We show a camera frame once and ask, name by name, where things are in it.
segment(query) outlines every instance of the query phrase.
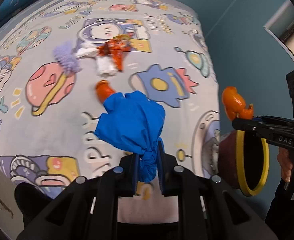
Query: human hand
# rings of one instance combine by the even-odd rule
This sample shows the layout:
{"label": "human hand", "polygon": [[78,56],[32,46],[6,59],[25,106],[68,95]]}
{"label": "human hand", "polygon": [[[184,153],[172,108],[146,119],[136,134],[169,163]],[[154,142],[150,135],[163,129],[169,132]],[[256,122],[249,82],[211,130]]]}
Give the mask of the human hand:
{"label": "human hand", "polygon": [[293,163],[289,157],[289,152],[287,149],[278,148],[279,154],[277,155],[277,161],[281,165],[281,176],[285,182],[290,182],[290,177],[292,174]]}

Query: black sleeve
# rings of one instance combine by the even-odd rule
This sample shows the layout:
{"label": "black sleeve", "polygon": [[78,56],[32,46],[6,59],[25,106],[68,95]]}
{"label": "black sleeve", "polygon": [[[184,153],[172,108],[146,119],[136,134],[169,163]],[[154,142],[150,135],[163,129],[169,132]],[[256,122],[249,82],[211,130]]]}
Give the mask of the black sleeve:
{"label": "black sleeve", "polygon": [[286,239],[294,229],[294,200],[285,196],[284,185],[281,180],[265,219],[279,240]]}

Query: screw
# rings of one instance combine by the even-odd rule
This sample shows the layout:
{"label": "screw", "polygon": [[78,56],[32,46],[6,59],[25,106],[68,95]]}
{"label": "screw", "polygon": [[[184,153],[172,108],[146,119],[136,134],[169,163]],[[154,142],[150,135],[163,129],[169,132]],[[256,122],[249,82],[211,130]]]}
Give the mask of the screw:
{"label": "screw", "polygon": [[84,176],[79,176],[76,178],[76,183],[83,184],[86,181],[86,178]]}
{"label": "screw", "polygon": [[114,167],[114,173],[122,173],[124,169],[120,166]]}
{"label": "screw", "polygon": [[176,172],[183,172],[184,171],[184,167],[183,166],[180,166],[180,165],[176,165],[174,167],[174,171],[176,171]]}
{"label": "screw", "polygon": [[215,183],[220,183],[222,181],[222,178],[219,177],[218,175],[212,176],[211,180]]}

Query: bed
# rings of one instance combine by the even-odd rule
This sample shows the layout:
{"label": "bed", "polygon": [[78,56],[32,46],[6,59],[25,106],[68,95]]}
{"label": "bed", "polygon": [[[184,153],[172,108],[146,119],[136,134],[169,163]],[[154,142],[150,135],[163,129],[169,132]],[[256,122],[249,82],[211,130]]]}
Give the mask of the bed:
{"label": "bed", "polygon": [[[39,0],[0,29],[0,170],[55,198],[76,177],[101,176],[127,154],[93,131],[105,109],[95,95],[93,58],[62,82],[53,49],[71,41],[101,46],[129,34],[124,71],[106,79],[118,92],[143,92],[166,111],[167,153],[196,175],[217,173],[218,84],[196,13],[175,0]],[[119,201],[120,222],[178,220],[177,199],[157,177]]]}

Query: pink cartoon print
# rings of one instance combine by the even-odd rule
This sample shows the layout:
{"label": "pink cartoon print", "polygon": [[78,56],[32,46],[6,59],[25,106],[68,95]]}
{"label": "pink cartoon print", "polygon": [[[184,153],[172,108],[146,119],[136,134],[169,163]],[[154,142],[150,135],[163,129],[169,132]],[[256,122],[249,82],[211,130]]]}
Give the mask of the pink cartoon print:
{"label": "pink cartoon print", "polygon": [[138,12],[135,4],[114,4],[109,7],[109,11],[127,11],[127,12]]}
{"label": "pink cartoon print", "polygon": [[66,74],[58,62],[41,66],[26,84],[26,98],[31,104],[31,114],[39,116],[48,106],[59,103],[74,87],[76,75]]}

